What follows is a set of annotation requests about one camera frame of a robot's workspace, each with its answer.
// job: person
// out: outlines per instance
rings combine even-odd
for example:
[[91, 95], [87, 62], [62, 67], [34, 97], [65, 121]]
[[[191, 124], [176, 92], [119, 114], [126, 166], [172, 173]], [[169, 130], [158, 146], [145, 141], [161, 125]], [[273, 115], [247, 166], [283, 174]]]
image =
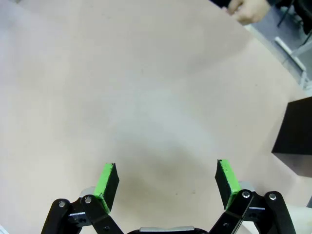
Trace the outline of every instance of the person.
[[261, 21], [277, 0], [211, 0], [242, 25]]

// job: green gripper pad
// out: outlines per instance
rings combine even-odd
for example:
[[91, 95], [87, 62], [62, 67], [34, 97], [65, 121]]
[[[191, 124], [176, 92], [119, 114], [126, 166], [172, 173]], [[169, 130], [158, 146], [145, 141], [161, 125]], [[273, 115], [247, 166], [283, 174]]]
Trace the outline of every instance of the green gripper pad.
[[118, 183], [119, 178], [116, 165], [114, 163], [106, 163], [93, 195], [101, 199], [107, 214], [112, 210]]
[[228, 160], [218, 160], [215, 180], [219, 188], [224, 209], [226, 210], [231, 205], [236, 194], [240, 191], [238, 180]]

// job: black box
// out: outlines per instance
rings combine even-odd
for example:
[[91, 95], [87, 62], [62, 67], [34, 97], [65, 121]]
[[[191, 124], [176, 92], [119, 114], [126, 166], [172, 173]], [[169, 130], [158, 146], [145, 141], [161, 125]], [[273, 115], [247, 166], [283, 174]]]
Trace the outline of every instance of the black box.
[[272, 153], [296, 174], [312, 177], [312, 97], [288, 103]]

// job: gray floor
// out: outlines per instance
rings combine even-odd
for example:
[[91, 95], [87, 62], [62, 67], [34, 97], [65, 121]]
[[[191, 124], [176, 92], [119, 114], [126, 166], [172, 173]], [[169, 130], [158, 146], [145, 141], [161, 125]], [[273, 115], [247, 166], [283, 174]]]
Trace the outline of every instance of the gray floor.
[[[271, 42], [271, 44], [283, 54], [286, 59], [286, 53], [274, 42], [274, 38], [280, 37], [293, 50], [298, 48], [304, 42], [306, 35], [303, 32], [302, 26], [292, 17], [292, 14], [294, 14], [293, 8], [280, 27], [277, 27], [285, 10], [286, 7], [282, 7], [280, 10], [276, 7], [272, 7], [267, 16], [261, 22], [253, 24], [253, 27]], [[306, 66], [308, 77], [312, 79], [312, 50], [300, 55], [299, 59]], [[298, 71], [298, 73], [301, 73], [301, 70], [297, 68], [295, 63], [292, 61], [288, 62]]]

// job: green tape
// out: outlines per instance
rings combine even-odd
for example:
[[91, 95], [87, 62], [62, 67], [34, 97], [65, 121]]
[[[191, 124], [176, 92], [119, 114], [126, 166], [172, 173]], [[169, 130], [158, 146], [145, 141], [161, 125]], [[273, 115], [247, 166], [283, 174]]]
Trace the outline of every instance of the green tape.
[[110, 178], [112, 169], [113, 169], [114, 164], [113, 163], [106, 163], [104, 166], [104, 169], [101, 173], [101, 176], [97, 182], [97, 186], [94, 189], [93, 195], [99, 199], [101, 199], [104, 209], [106, 211], [106, 213], [110, 213], [110, 209], [108, 208], [108, 205], [106, 204], [106, 201], [104, 199], [104, 193], [105, 193], [105, 189], [108, 183], [108, 180]]
[[228, 204], [226, 206], [226, 209], [231, 205], [233, 202], [233, 199], [237, 195], [237, 193], [241, 190], [238, 180], [231, 168], [230, 162], [227, 159], [223, 159], [220, 161], [221, 167], [223, 169], [223, 172], [225, 174], [225, 177], [229, 183], [229, 186], [231, 188], [231, 195], [228, 201]]

